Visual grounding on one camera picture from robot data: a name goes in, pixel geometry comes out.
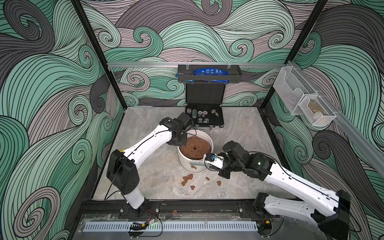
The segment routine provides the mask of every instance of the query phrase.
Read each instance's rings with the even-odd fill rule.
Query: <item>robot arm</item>
[[[242,146],[230,141],[222,153],[207,156],[206,164],[215,166],[219,176],[230,179],[231,172],[242,171],[249,177],[277,185],[294,194],[300,201],[279,199],[259,193],[253,206],[272,215],[283,215],[317,225],[335,239],[347,239],[351,196],[343,191],[320,187],[283,168],[274,159],[262,153],[250,155]],[[217,161],[223,162],[223,168]]]
[[[186,128],[191,123],[191,118],[185,113],[175,119],[164,118],[150,134],[132,147],[111,153],[107,178],[121,191],[133,209],[138,209],[145,201],[137,187],[140,181],[137,169],[164,143],[186,145]]]
[[[143,140],[132,147],[111,153],[107,177],[122,193],[127,203],[139,210],[145,198],[138,184],[137,169],[144,160],[162,144],[181,146],[187,142],[187,127],[191,118],[182,113],[178,118],[164,118]],[[347,239],[349,230],[350,195],[340,190],[320,187],[280,166],[274,159],[262,153],[250,155],[242,146],[230,141],[218,155],[208,154],[205,163],[219,172],[219,176],[229,179],[231,172],[242,171],[249,177],[275,184],[295,196],[300,201],[279,199],[259,193],[254,208],[265,215],[284,215],[306,221],[336,239]]]

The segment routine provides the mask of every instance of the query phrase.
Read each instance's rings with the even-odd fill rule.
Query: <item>marble floor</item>
[[[127,109],[119,132],[112,146],[122,150],[128,148],[148,135],[165,117],[177,118],[184,108],[130,107]],[[214,153],[220,153],[222,146],[233,140],[247,151],[264,152],[277,159],[267,130],[257,108],[223,108],[224,127],[206,132],[213,140]],[[167,144],[159,147],[138,169],[139,188],[147,199],[253,199],[259,192],[276,197],[294,198],[287,191],[272,184],[253,179],[243,172],[231,173],[230,179],[224,179],[217,172],[205,170],[193,173],[193,179],[185,186],[181,185],[183,176],[190,174],[184,170],[177,158],[177,147]],[[106,178],[108,162],[96,188],[93,200],[103,200],[111,182]],[[116,191],[112,186],[109,193]],[[118,193],[109,200],[122,199]]]

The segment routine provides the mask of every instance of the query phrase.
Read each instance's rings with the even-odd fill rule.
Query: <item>brown item in basket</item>
[[[187,138],[187,145],[180,147],[181,153],[189,159],[200,160],[211,152],[211,145],[206,140],[192,136]]]
[[[317,112],[323,113],[323,108],[314,100],[310,100],[310,102],[308,103],[308,107],[313,114]]]

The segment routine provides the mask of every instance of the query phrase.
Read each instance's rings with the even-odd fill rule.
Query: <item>white cable tray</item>
[[[126,232],[133,222],[87,222],[83,232]],[[160,232],[160,222],[148,226],[146,232]],[[257,232],[253,221],[166,221],[163,232]]]

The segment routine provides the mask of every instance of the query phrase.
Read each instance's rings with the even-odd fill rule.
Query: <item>wave pattern wallpaper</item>
[[[122,107],[70,0],[0,1],[0,239],[67,239]]]
[[[383,17],[383,2],[376,1],[325,9],[295,62],[384,156]],[[350,231],[350,238],[384,239],[384,180],[344,132],[292,116],[276,94],[266,113],[296,174],[351,193],[362,231]],[[352,220],[350,229],[358,224]]]
[[[82,0],[107,61],[284,63],[316,0]],[[175,68],[114,68],[127,105],[182,106]],[[259,106],[276,69],[242,69],[223,106]]]

